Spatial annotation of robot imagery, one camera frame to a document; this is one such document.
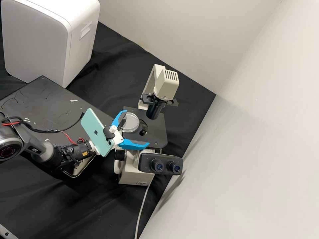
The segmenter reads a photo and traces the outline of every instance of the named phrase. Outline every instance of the white wall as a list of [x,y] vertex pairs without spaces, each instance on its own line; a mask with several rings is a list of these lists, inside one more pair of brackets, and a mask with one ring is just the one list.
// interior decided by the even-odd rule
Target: white wall
[[214,100],[180,185],[142,239],[319,238],[318,12],[318,0],[276,10]]
[[99,0],[100,21],[215,93],[282,0]]

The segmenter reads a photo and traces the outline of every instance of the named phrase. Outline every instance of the black fabric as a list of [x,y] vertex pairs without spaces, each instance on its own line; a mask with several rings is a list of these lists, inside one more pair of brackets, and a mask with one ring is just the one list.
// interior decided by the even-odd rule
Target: black fabric
[[[67,89],[115,117],[123,106],[137,107],[154,64],[174,70],[99,23],[92,58]],[[179,107],[162,111],[168,138],[163,153],[183,156],[215,94],[180,72],[178,76]],[[24,85],[13,77],[6,84],[6,77],[0,77],[0,98]],[[112,165],[101,158],[80,178],[59,181],[22,157],[1,164],[0,223],[19,238],[134,238],[146,187],[117,184]],[[139,235],[169,180],[154,177]]]

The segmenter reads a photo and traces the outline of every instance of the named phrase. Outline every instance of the mint green iphone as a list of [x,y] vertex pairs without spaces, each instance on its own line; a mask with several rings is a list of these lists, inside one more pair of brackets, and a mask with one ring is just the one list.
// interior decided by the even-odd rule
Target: mint green iphone
[[96,149],[105,157],[114,146],[114,141],[106,138],[103,133],[104,125],[91,108],[88,108],[85,112],[81,119],[81,125]]

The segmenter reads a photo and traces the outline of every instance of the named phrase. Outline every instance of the petri dish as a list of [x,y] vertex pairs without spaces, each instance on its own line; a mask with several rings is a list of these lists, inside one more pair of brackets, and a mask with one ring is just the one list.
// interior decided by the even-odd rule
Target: petri dish
[[124,133],[132,133],[138,129],[139,125],[140,120],[136,114],[127,112],[118,128]]

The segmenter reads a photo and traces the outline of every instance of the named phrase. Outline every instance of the white appliance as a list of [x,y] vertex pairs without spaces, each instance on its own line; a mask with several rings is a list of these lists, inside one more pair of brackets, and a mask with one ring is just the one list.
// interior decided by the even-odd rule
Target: white appliance
[[6,70],[67,87],[91,58],[99,13],[98,0],[2,0]]

